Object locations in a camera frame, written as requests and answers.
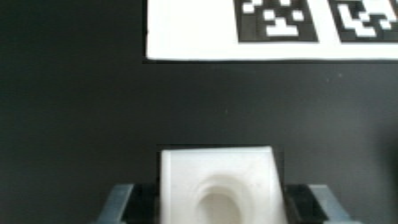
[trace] black surface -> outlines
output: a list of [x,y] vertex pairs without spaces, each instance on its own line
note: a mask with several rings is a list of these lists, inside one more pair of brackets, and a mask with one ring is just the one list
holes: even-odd
[[355,219],[398,223],[396,63],[142,64],[142,1],[2,1],[0,222],[94,221],[156,144],[284,149]]

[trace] white object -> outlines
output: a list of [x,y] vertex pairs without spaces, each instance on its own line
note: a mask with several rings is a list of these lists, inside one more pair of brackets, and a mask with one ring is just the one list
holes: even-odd
[[[316,43],[240,43],[233,0],[147,0],[147,2],[149,59],[183,61],[398,59],[396,43],[341,43],[327,0],[307,0],[318,34]],[[384,11],[389,21],[396,21],[387,2],[387,0],[366,0],[366,9],[369,13]]]
[[160,224],[288,224],[270,147],[161,152]]

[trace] black table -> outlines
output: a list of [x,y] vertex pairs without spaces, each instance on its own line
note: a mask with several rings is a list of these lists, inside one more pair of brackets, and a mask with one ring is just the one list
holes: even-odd
[[156,144],[268,144],[286,183],[398,223],[398,64],[147,63],[144,4],[3,1],[0,222],[87,223]]

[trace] white card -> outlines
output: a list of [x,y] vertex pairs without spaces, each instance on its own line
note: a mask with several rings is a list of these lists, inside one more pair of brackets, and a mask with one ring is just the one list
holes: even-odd
[[398,59],[398,0],[147,4],[149,59]]

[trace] white block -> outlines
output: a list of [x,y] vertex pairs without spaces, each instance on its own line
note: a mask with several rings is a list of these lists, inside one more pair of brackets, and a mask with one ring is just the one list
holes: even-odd
[[161,152],[160,224],[288,224],[270,147]]

